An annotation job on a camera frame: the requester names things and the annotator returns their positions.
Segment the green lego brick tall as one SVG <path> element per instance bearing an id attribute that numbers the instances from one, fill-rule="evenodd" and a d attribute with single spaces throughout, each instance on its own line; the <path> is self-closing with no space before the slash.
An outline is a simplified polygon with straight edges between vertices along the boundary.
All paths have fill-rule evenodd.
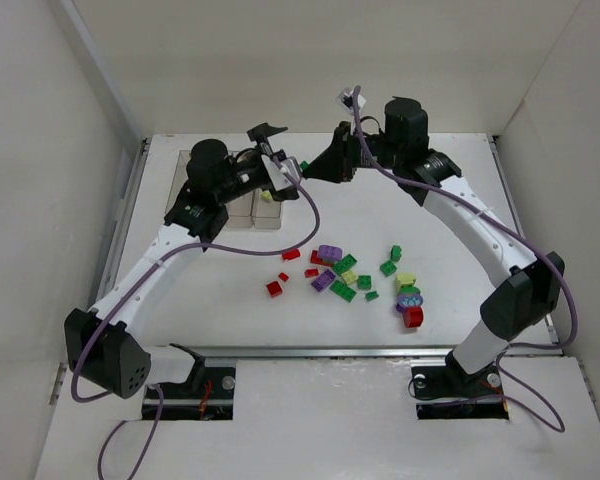
<path id="1" fill-rule="evenodd" d="M 392 262 L 399 262 L 402 258 L 402 247 L 399 245 L 393 245 L 390 251 L 390 259 Z"/>

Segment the green square lego brick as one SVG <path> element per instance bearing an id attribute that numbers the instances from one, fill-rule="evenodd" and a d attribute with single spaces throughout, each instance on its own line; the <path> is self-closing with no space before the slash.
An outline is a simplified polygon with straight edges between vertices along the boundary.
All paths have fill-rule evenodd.
<path id="1" fill-rule="evenodd" d="M 389 277 L 396 273 L 397 266 L 391 260 L 388 260 L 380 265 L 380 271 L 385 277 Z"/>

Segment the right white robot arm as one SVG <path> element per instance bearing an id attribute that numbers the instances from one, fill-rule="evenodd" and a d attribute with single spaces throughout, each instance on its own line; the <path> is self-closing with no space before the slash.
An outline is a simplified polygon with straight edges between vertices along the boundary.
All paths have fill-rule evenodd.
<path id="1" fill-rule="evenodd" d="M 375 169 L 449 228 L 494 287 L 476 326 L 445 359 L 448 381 L 460 389 L 555 309 L 564 261 L 555 252 L 544 254 L 528 245 L 488 211 L 460 167 L 430 147 L 428 114 L 418 101 L 389 101 L 385 123 L 375 134 L 362 128 L 361 94 L 345 90 L 339 101 L 353 119 L 338 125 L 331 144 L 304 170 L 304 177 L 339 184 L 351 181 L 359 168 Z"/>

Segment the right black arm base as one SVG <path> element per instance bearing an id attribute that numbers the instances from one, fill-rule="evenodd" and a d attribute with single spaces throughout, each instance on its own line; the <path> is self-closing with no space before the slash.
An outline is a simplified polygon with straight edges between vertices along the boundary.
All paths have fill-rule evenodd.
<path id="1" fill-rule="evenodd" d="M 408 389 L 416 400 L 419 420 L 509 419 L 506 402 L 501 398 L 502 380 L 495 366 L 458 382 L 451 379 L 445 366 L 414 366 Z"/>

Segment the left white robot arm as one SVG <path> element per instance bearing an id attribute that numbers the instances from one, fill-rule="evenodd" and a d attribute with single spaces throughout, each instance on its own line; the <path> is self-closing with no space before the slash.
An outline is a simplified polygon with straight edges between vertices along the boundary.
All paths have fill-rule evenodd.
<path id="1" fill-rule="evenodd" d="M 237 154 L 219 139 L 192 147 L 186 181 L 148 249 L 109 293 L 66 318 L 67 355 L 75 379 L 84 378 L 104 394 L 123 399 L 145 385 L 193 388 L 200 383 L 200 355 L 175 344 L 143 347 L 139 340 L 154 308 L 226 225 L 228 203 L 258 189 L 276 200 L 298 199 L 295 160 L 269 143 L 282 131 L 267 123 L 250 129 L 253 147 Z"/>

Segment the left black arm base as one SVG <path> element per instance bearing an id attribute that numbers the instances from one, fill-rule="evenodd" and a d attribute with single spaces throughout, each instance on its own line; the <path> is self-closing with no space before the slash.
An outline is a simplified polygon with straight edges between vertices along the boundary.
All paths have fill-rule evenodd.
<path id="1" fill-rule="evenodd" d="M 201 383 L 189 387 L 164 383 L 164 403 L 160 419 L 164 421 L 230 421 L 234 413 L 236 363 L 212 360 L 205 368 Z"/>

